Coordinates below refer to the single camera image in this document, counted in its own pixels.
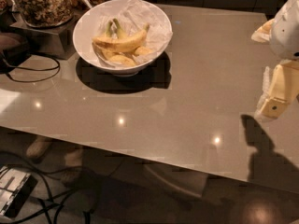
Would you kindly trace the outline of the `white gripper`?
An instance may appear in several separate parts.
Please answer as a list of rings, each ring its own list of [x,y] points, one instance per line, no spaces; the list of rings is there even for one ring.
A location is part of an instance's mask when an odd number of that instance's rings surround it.
[[[282,60],[274,69],[263,72],[263,94],[254,117],[277,119],[299,95],[299,0],[288,0],[274,19],[265,22],[251,36],[260,43],[270,44]]]

